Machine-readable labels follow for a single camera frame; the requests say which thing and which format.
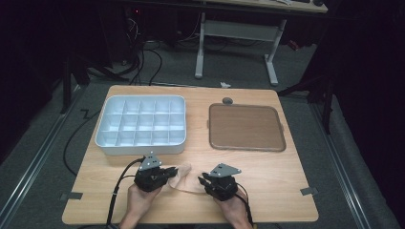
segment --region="gray carpet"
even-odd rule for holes
[[[220,82],[230,84],[232,88],[253,88],[283,90],[297,83],[316,47],[303,48],[294,52],[289,47],[281,46],[274,59],[280,85],[269,86],[266,67],[263,63],[267,44],[262,43],[249,49],[238,45],[226,46],[221,51],[207,51],[205,56],[203,79],[194,78],[196,48],[172,49],[159,47],[156,52],[161,55],[163,64],[154,79],[157,83],[193,85],[201,87],[221,87]],[[141,72],[141,80],[146,84],[159,67],[159,58],[152,52],[145,52],[145,66]],[[61,216],[66,201],[60,196],[71,191],[75,177],[63,163],[63,152],[73,132],[88,115],[97,112],[104,101],[111,85],[117,82],[94,77],[85,89],[71,113],[68,115],[60,134],[46,159],[44,166],[34,180],[31,189],[24,197],[16,211],[9,228],[77,228],[65,225]],[[38,114],[32,125],[11,156],[0,167],[0,183],[2,184],[0,205],[5,205],[18,180],[23,176],[37,150],[44,141],[46,134],[58,118],[61,110],[60,87],[54,92],[53,101]],[[357,228],[351,209],[333,170],[329,148],[323,139],[323,132],[317,125],[309,104],[302,96],[282,97],[288,125],[296,144],[298,154],[311,187],[316,187],[319,194],[314,196],[319,211],[319,220],[311,223],[280,223],[282,228]],[[370,215],[372,228],[399,228],[379,194],[373,178],[368,172],[361,156],[352,141],[346,123],[339,113],[338,104],[331,119],[332,138],[335,141],[342,161],[355,182],[364,208]],[[66,151],[67,162],[77,171],[90,136],[96,125],[96,118],[88,121],[72,138]],[[277,228],[272,223],[260,224],[259,228]]]

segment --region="black tape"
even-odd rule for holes
[[[83,197],[83,193],[69,193],[62,194],[62,196],[60,196],[60,200],[81,199],[81,197]]]
[[[315,195],[317,195],[319,192],[318,192],[318,189],[316,189],[316,188],[311,188],[311,187],[308,187],[308,188],[305,188],[305,189],[301,189],[300,190],[301,191],[301,194],[303,195],[303,196],[306,196],[306,195],[309,195],[309,194],[312,194],[313,196],[315,196]]]

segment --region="white desk frame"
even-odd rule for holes
[[[203,77],[203,41],[206,35],[222,36],[230,38],[241,38],[248,40],[260,40],[273,42],[270,53],[265,55],[267,73],[272,86],[278,85],[277,75],[274,71],[273,58],[283,35],[287,20],[282,20],[278,27],[261,26],[243,23],[205,20],[205,13],[202,13],[200,29],[200,46],[197,54],[196,78]]]

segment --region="brown tray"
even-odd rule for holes
[[[277,111],[268,106],[212,104],[209,143],[220,150],[282,152],[286,149]]]

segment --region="right hand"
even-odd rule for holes
[[[247,201],[246,194],[241,190],[238,190],[236,194]],[[214,201],[220,206],[224,217],[235,229],[252,229],[247,219],[245,204],[240,199],[233,197],[226,201],[220,201],[214,198]]]

